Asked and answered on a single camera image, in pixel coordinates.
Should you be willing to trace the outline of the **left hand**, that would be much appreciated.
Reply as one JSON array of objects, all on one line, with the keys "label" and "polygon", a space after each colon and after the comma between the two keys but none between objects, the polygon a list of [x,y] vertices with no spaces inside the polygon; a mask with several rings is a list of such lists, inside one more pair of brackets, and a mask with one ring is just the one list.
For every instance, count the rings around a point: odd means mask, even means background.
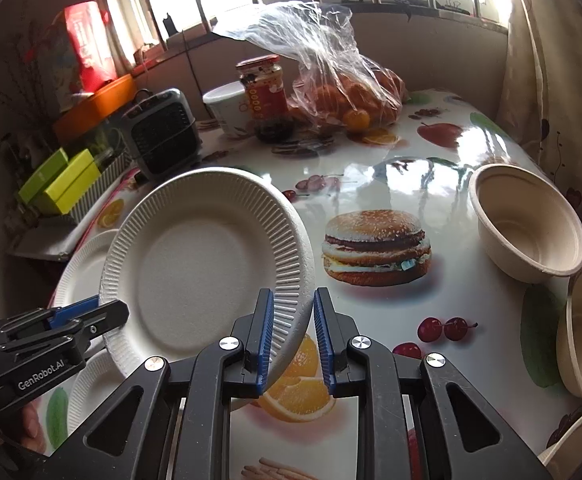
[{"label": "left hand", "polygon": [[7,438],[30,451],[44,454],[46,451],[46,438],[43,425],[37,413],[39,406],[40,400],[36,399],[26,404],[20,412],[1,420],[0,445]]}]

